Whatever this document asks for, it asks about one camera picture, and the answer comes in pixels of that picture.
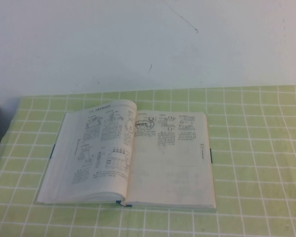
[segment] open manual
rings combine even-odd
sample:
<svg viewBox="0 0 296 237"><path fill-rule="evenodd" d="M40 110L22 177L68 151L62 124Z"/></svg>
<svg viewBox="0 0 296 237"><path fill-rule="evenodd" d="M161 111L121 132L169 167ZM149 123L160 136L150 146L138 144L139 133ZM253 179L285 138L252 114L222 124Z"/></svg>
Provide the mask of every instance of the open manual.
<svg viewBox="0 0 296 237"><path fill-rule="evenodd" d="M66 113L37 201L216 208L204 113L130 100Z"/></svg>

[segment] technical diagram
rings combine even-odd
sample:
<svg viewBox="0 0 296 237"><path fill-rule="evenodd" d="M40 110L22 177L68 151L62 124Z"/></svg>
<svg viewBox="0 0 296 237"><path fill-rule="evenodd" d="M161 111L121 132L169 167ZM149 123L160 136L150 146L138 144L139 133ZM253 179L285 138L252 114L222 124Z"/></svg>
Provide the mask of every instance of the technical diagram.
<svg viewBox="0 0 296 237"><path fill-rule="evenodd" d="M181 118L181 121L179 124L179 130L195 130L193 126L194 120L195 120L195 117Z"/></svg>
<svg viewBox="0 0 296 237"><path fill-rule="evenodd" d="M105 120L105 125L112 125L112 124L118 124L119 121L123 121L123 117L120 115L116 115L113 111L110 115L110 117Z"/></svg>
<svg viewBox="0 0 296 237"><path fill-rule="evenodd" d="M128 119L125 123L125 128L129 133L134 132L134 124L135 124L135 120L133 119L133 115L131 112L128 112Z"/></svg>
<svg viewBox="0 0 296 237"><path fill-rule="evenodd" d="M85 128L88 129L94 126L99 126L101 125L101 120L102 120L102 117L100 116L91 116L89 117L88 122L85 125Z"/></svg>
<svg viewBox="0 0 296 237"><path fill-rule="evenodd" d="M114 168L128 171L129 159L126 157L125 149L114 147L113 151L107 156L105 168Z"/></svg>
<svg viewBox="0 0 296 237"><path fill-rule="evenodd" d="M175 119L175 117L168 116L167 118L160 118L158 123L160 123L161 126L168 128L169 131L172 131L172 129L174 129L175 126L173 124L169 124L168 121L173 121Z"/></svg>
<svg viewBox="0 0 296 237"><path fill-rule="evenodd" d="M95 167L99 168L101 164L101 152L98 153L97 162L95 163Z"/></svg>
<svg viewBox="0 0 296 237"><path fill-rule="evenodd" d="M78 160L84 160L82 167L92 165L93 155L90 155L90 146L85 146L81 148Z"/></svg>
<svg viewBox="0 0 296 237"><path fill-rule="evenodd" d="M154 126L154 118L149 117L148 119L139 120L135 123L137 129L152 129Z"/></svg>

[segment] green checkered tablecloth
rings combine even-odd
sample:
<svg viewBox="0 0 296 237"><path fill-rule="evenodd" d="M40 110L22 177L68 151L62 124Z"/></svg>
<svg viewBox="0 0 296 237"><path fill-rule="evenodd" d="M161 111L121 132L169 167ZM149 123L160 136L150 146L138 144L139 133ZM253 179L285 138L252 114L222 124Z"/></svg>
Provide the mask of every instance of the green checkered tablecloth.
<svg viewBox="0 0 296 237"><path fill-rule="evenodd" d="M116 99L208 115L217 212L35 203L65 111ZM296 236L296 86L22 98L0 145L0 237L14 236Z"/></svg>

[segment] book page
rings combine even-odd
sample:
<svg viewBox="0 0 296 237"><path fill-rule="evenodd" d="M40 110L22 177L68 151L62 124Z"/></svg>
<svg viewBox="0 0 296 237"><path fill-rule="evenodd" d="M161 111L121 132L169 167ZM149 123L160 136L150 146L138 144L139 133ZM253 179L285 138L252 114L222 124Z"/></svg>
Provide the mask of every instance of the book page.
<svg viewBox="0 0 296 237"><path fill-rule="evenodd" d="M207 118L138 111L127 204L213 208Z"/></svg>
<svg viewBox="0 0 296 237"><path fill-rule="evenodd" d="M71 132L58 138L60 149L52 156L67 158L57 170L62 177L54 178L59 189L53 199L126 196L136 109L132 101L119 100L68 114L71 123L62 130Z"/></svg>

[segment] white grid line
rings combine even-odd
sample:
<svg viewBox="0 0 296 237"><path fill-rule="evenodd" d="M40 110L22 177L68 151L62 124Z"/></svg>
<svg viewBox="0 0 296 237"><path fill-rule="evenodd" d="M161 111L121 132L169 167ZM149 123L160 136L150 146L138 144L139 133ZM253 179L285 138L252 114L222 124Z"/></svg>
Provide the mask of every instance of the white grid line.
<svg viewBox="0 0 296 237"><path fill-rule="evenodd" d="M260 103L261 103L261 90L259 91L259 99L260 99ZM268 136L271 137L268 127L266 129L267 129L267 132L268 132ZM272 147L272 152L274 152L273 144L272 144L271 141L270 141L270 143L271 143L271 147ZM276 163L276 166L279 167L278 162L277 162L277 159L275 159L275 163ZM283 180L282 180L282 176L281 176L281 173L280 173L280 169L278 169L278 173L279 173L280 181L282 182ZM286 206L287 206L287 209L288 209L290 218L291 218L291 223L292 223L294 235L296 237L296 230L295 230L295 226L294 226L294 223L293 223L293 220L292 220L292 214L291 214L290 206L289 206L289 203L288 203L288 200L287 200L287 195L286 195L286 191L285 191L285 188L284 188L284 184L283 183L282 183L282 189L283 189L283 193L284 193L284 197L285 197Z"/></svg>
<svg viewBox="0 0 296 237"><path fill-rule="evenodd" d="M67 109L67 106L68 106L68 97L69 97L69 95L67 96L67 99L66 99L66 109ZM51 219L52 219L52 216L53 216L53 213L54 213L54 209L55 209L55 205L53 204L53 205L52 205L52 208L51 208L50 217L49 217L49 220L48 220L48 224L47 224L47 227L46 227L46 231L45 231L45 235L44 235L44 237L47 236L47 233L48 233L48 227L49 227L49 225L50 225L50 221L51 221Z"/></svg>
<svg viewBox="0 0 296 237"><path fill-rule="evenodd" d="M50 102L51 102L51 99L49 98L49 99L48 99L48 108L50 107ZM24 164L23 169L22 169L22 174L20 175L20 177L19 177L19 179L18 179L18 181L17 181L16 187L19 186L19 183L20 183L20 181L21 181L21 178L22 178L23 172L25 171L25 167L26 167L28 161L30 160L30 156L31 156L32 150L33 150L33 148L34 148L34 144L37 142L37 139L38 139L38 136L39 136L39 131L41 130L42 126L43 126L43 122L41 123L41 125L40 125L40 127L39 127L38 133L36 134L36 137L35 137L34 143L33 143L32 147L31 147L31 150L30 150L30 153L29 153L29 157L27 157L27 159L26 159L26 161L25 161L25 164ZM10 199L10 202L9 202L9 204L8 204L8 206L7 206L7 209L6 209L6 212L5 212L5 214L4 214L4 217L3 217L2 223L1 223L1 225L0 225L0 231L1 231L1 229L2 229L3 223L4 223L4 221L5 221L6 215L8 214L8 211L9 211L10 205L11 205L11 203L12 203L12 200L13 200L13 198L14 198L14 195L15 195L16 191L17 191L17 188L14 189L13 194L12 194L12 197L11 197L11 199Z"/></svg>
<svg viewBox="0 0 296 237"><path fill-rule="evenodd" d="M98 99L90 99L90 98L86 98L85 99L86 101L88 100L98 100L100 101L101 99L98 98ZM151 102L151 100L137 100L138 102ZM155 100L155 102L168 102L170 103L171 100ZM205 101L200 101L200 102L197 102L197 101L190 101L191 104L209 104L209 105L239 105L239 106L242 106L242 105L254 105L254 106L266 106L266 107L270 107L270 106L282 106L282 107L296 107L296 104L291 104L291 105L282 105L282 104L255 104L255 103L244 103L244 104L240 104L240 103L219 103L219 102L206 102L207 101L207 96L205 97ZM174 101L175 103L179 103L179 104L186 104L187 102L185 101ZM18 109L19 111L29 111L30 109L22 109L22 108L19 108ZM44 109L33 109L31 111L46 111ZM49 110L51 112L55 111L55 112L66 112L66 110Z"/></svg>
<svg viewBox="0 0 296 237"><path fill-rule="evenodd" d="M99 208L98 208L97 220L95 221L93 237L95 237L95 233L96 233L97 228L98 228L98 221L99 221L100 211L101 211L101 210L102 210L102 209L101 209L101 204L100 204L100 205L99 205Z"/></svg>
<svg viewBox="0 0 296 237"><path fill-rule="evenodd" d="M147 208L144 209L144 227L143 227L143 237L145 237L145 231L146 231L146 214L147 214Z"/></svg>
<svg viewBox="0 0 296 237"><path fill-rule="evenodd" d="M243 102L243 91L242 90L241 90L241 102ZM246 118L245 118L245 123L246 123L246 127L247 127L247 132L248 132L248 135L249 135L249 142L250 142L251 151L253 151L254 149L253 149L253 146L252 146L250 132L249 132L248 123L247 123L247 119ZM261 188L261 183L260 183L260 179L259 179L259 173L258 173L257 164L256 164L256 160L255 160L255 154L253 154L253 162L254 162L254 167L255 167L255 170L256 170L256 174L257 174L257 179L258 179L258 184L259 184L259 191L260 191L261 196L262 196L262 188ZM264 199L263 198L262 198L262 205L263 205L264 213L265 213L265 215L267 215L266 214L265 203L264 203ZM267 225L268 234L271 235L270 225L269 225L269 222L268 222L268 219L267 218L266 218L266 225Z"/></svg>
<svg viewBox="0 0 296 237"><path fill-rule="evenodd" d="M23 223L20 222L6 222L7 224L17 224L17 225L21 225ZM45 226L46 224L27 224L27 225L38 225L38 226ZM51 224L50 226L55 226L55 227L69 227L67 225L55 225L55 224ZM79 228L90 228L90 226L74 226L74 227L79 227ZM97 229L105 229L105 230L118 230L119 227L104 227L104 226L98 226ZM136 228L121 228L121 230L131 230L131 231L142 231L142 229L136 229ZM167 230L154 230L154 229L147 229L147 231L150 232L161 232L161 233L167 233ZM171 231L172 233L178 233L178 234L192 234L192 232L188 232L188 231ZM203 234L203 235L214 235L216 236L217 233L209 233L209 232L195 232L196 234ZM241 234L223 234L224 236L237 236L237 237L242 237L243 235ZM267 236L261 236L261 235L246 235L247 237L267 237Z"/></svg>
<svg viewBox="0 0 296 237"><path fill-rule="evenodd" d="M50 103L51 103L51 99L49 98L49 101L48 101L48 109L50 108ZM47 169L47 166L48 166L48 162L46 162L43 171L45 171L45 170ZM41 174L41 177L40 177L40 179L39 179L39 183L37 184L37 187L36 187L36 189L35 189L34 200L32 201L32 203L31 203L31 205L30 205L30 208L29 208L29 211L28 211L28 214L27 214L27 216L26 216L25 224L24 224L24 226L23 226L23 228L22 228L21 236L23 236L23 233L24 233L24 230L25 230L26 223L27 223L27 221L28 221L28 219L29 219L31 209L32 209L33 203L35 202L35 198L36 198L36 196L37 196L37 193L38 193L38 190L39 190L39 186L40 186L40 183L42 182L43 177L44 177L44 175L43 175L43 173L42 173L42 174Z"/></svg>
<svg viewBox="0 0 296 237"><path fill-rule="evenodd" d="M225 101L225 90L223 90L223 100ZM226 114L226 107L224 105L223 107L225 114ZM228 133L228 137L230 138L230 133L229 133L229 128L228 128L228 120L227 120L227 116L225 115L225 119L226 119L226 124L227 124L227 133ZM229 147L230 150L232 150L232 146L231 146L231 141L229 140ZM234 165L234 159L233 159L233 154L231 153L231 160L232 160L232 164ZM237 181L237 174L236 174L236 169L235 167L233 168L233 173L235 176L235 180ZM238 197L240 197L239 195L239 188L238 188L238 182L236 182L236 189L237 189L237 194ZM241 203L240 203L240 198L238 198L238 203L239 203L239 210L240 210L240 215L241 215L241 224L242 224L242 230L244 233L244 236L246 236L246 231L245 231L245 224L244 224L244 220L243 220L243 213L242 213L242 207L241 207Z"/></svg>
<svg viewBox="0 0 296 237"><path fill-rule="evenodd" d="M228 199L238 199L238 197L229 197L229 196L217 196L218 198L228 198ZM261 200L261 197L240 197L240 199L243 200ZM275 200L275 201L285 201L285 199L279 199L279 198L264 198L264 200ZM11 206L23 206L23 207L31 207L31 205L24 205L24 204L12 204ZM46 205L32 205L32 207L46 207ZM75 209L75 206L56 206L56 207L61 207L63 209ZM77 209L86 209L86 210L110 210L110 211L120 211L121 208L117 207L117 208L102 208L102 207L78 207ZM152 210L147 210L145 211L144 209L132 209L132 212L153 212L153 213L166 213L168 214L168 210L162 210L162 208L160 210L156 210L156 209L152 209ZM194 211L194 215L212 215L212 216L236 216L236 217L257 217L257 218L279 218L279 219L293 219L296 220L296 217L292 217L290 218L289 216L269 216L269 215L263 215L263 216L259 216L259 215L241 215L241 214L224 214L224 213L216 213L216 212L206 212L206 211L202 211L202 210L192 210ZM188 211L175 211L175 210L171 210L170 213L173 214L191 214L192 212L188 212Z"/></svg>

